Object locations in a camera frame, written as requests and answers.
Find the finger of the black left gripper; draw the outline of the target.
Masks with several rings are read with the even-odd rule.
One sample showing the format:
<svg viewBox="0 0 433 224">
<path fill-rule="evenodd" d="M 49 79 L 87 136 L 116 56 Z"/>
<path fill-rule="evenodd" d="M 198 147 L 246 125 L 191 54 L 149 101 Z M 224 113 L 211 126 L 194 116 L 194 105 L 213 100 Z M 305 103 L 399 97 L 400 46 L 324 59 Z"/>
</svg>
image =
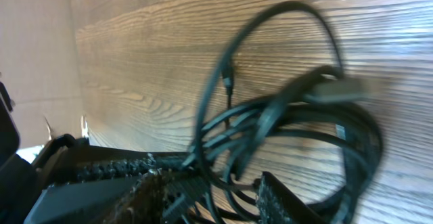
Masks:
<svg viewBox="0 0 433 224">
<path fill-rule="evenodd" d="M 182 166 L 184 152 L 63 151 L 37 173 L 23 201 L 24 223 L 98 223 L 116 199 L 151 171 L 167 171 L 160 223 L 209 223 L 196 204 L 210 186 L 199 171 Z"/>
</svg>

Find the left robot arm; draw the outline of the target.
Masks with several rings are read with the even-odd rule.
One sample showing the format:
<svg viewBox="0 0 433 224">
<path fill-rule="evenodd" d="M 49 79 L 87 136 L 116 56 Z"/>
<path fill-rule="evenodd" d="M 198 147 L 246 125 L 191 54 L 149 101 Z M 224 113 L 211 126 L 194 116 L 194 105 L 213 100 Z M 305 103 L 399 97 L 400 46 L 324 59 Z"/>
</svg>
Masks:
<svg viewBox="0 0 433 224">
<path fill-rule="evenodd" d="M 186 223 L 209 191 L 185 153 L 92 146 L 69 134 L 29 162 L 18 155 L 12 101 L 1 89 L 2 223 Z"/>
</svg>

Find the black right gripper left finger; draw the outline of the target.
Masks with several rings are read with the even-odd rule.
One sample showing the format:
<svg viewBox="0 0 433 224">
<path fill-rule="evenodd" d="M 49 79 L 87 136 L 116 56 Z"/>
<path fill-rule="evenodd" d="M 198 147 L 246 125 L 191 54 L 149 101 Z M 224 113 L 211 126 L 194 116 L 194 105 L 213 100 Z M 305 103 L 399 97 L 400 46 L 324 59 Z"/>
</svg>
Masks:
<svg viewBox="0 0 433 224">
<path fill-rule="evenodd" d="M 167 171 L 142 175 L 129 191 L 110 204 L 97 218 L 102 224 L 160 223 L 166 191 Z"/>
</svg>

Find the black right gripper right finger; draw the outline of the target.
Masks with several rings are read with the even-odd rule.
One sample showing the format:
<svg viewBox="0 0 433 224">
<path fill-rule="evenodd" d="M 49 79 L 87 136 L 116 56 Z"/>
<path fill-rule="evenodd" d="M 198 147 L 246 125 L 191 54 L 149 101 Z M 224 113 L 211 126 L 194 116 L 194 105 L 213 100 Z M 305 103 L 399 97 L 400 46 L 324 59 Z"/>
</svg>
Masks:
<svg viewBox="0 0 433 224">
<path fill-rule="evenodd" d="M 325 221 L 270 172 L 263 172 L 256 206 L 262 224 L 324 224 Z"/>
</svg>

